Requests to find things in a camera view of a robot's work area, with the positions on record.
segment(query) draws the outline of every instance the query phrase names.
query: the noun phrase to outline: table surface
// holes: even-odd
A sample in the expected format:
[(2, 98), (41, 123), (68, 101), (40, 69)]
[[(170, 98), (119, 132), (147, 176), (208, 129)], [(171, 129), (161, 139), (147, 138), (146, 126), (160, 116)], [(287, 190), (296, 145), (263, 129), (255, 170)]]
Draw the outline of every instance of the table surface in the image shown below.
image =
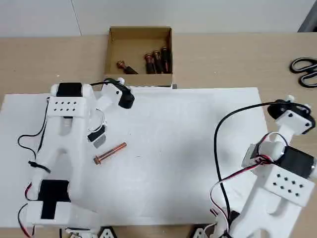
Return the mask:
[[(301, 87), (289, 62), (317, 57), (316, 33), (174, 34), (173, 81), (178, 88), (258, 87), (263, 102), (292, 94), (317, 112), (317, 91)], [(0, 38), (0, 102), (6, 93), (47, 93), (54, 83), (103, 79), (106, 36)], [(275, 129), (266, 115), (268, 127)], [(317, 155), (317, 130), (299, 136), (293, 146)], [(292, 237), (314, 234), (317, 191), (304, 208)], [(187, 226), (115, 227), (118, 238), (185, 238)], [(55, 238), (57, 229), (39, 229)], [(0, 238), (22, 237), (19, 229), (1, 229)]]

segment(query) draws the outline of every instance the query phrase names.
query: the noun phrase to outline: white robotic arm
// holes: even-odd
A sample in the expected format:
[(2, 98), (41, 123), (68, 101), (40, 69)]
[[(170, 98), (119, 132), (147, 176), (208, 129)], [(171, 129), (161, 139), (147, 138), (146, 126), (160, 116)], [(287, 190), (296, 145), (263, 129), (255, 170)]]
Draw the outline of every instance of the white robotic arm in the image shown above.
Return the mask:
[[(309, 178), (317, 177), (316, 159), (289, 146), (292, 136), (307, 133), (315, 127), (315, 120), (305, 109), (295, 106), (274, 105), (268, 112), (279, 125), (276, 134), (282, 136), (277, 135), (274, 141), (267, 136), (251, 144), (246, 153), (243, 167), (255, 164), (257, 154), (269, 156), (274, 163), (253, 170), (258, 177), (241, 214), (232, 221), (232, 238), (259, 237), (259, 230), (266, 231), (270, 238), (289, 237), (315, 186)], [(224, 234), (223, 220), (218, 217), (213, 238)]]
[[(98, 99), (89, 84), (60, 83), (52, 87), (42, 146), (31, 164), (34, 176), (29, 193), (26, 191), (30, 199), (28, 223), (99, 230), (99, 215), (74, 203), (83, 193), (84, 162), (93, 158), (88, 147), (106, 131), (103, 111), (111, 105), (128, 109), (134, 101), (122, 78), (118, 81), (108, 78), (101, 84), (106, 87)], [(70, 181), (46, 179), (61, 154), (70, 160)]]

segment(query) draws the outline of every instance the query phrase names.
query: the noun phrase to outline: cardboard box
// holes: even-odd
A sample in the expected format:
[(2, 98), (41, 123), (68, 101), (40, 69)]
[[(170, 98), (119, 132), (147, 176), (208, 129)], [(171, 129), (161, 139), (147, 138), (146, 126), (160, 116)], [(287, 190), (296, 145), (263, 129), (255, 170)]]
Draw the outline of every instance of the cardboard box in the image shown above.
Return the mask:
[[(170, 27), (110, 27), (106, 52), (106, 77), (125, 79), (133, 86), (171, 86), (171, 74), (146, 74), (144, 55), (166, 46), (171, 51)], [(119, 60), (125, 61), (138, 74), (124, 74), (117, 68)]]

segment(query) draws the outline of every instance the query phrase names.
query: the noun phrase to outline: black scissors handle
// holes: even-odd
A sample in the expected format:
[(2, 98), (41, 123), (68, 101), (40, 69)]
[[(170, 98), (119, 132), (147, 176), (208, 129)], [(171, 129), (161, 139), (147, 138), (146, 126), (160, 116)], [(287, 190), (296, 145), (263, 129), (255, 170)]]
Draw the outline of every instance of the black scissors handle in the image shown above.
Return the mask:
[[(302, 67), (302, 68), (298, 68), (298, 67), (296, 67), (296, 64), (299, 62), (309, 62), (311, 64), (308, 66)], [(295, 59), (289, 65), (289, 69), (292, 73), (304, 73), (304, 72), (307, 73), (307, 74), (303, 75), (302, 77), (300, 77), (298, 80), (298, 82), (301, 86), (303, 86), (305, 88), (316, 88), (317, 87), (317, 83), (305, 82), (306, 79), (313, 78), (313, 77), (317, 76), (317, 59), (314, 59), (311, 57), (301, 57), (301, 58)]]
[(306, 83), (305, 80), (317, 76), (317, 71), (312, 71), (298, 79), (300, 85), (305, 88), (317, 88), (317, 83)]
[[(296, 64), (299, 62), (309, 62), (311, 63), (308, 66), (302, 67), (302, 68), (297, 68)], [(311, 72), (314, 69), (317, 68), (317, 59), (311, 58), (311, 57), (301, 57), (298, 59), (295, 59), (294, 61), (291, 62), (291, 64), (289, 65), (289, 70), (292, 73), (303, 73), (303, 72)]]

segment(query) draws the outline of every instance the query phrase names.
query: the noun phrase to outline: white foam board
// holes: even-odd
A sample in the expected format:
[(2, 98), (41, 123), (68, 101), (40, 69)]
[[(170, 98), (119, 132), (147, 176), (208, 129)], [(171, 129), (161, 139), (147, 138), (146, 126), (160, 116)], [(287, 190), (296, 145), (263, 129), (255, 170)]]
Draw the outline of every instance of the white foam board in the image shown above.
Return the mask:
[[(105, 225), (209, 223), (209, 188), (217, 181), (213, 157), (216, 124), (234, 109), (260, 103), (257, 88), (134, 88), (132, 109), (106, 111), (106, 143), (94, 153), (125, 141), (127, 147), (100, 166), (87, 158), (80, 205), (102, 214)], [(17, 227), (16, 213), (32, 174), (30, 151), (19, 148), (21, 134), (41, 127), (47, 94), (6, 95), (0, 113), (0, 227)], [(223, 176), (240, 169), (250, 145), (266, 133), (261, 108), (234, 115), (218, 135)], [(39, 138), (23, 142), (34, 148)], [(70, 169), (62, 158), (52, 178), (66, 179)], [(225, 187), (233, 209), (241, 211), (255, 181), (240, 175)], [(214, 191), (224, 205), (220, 189)]]

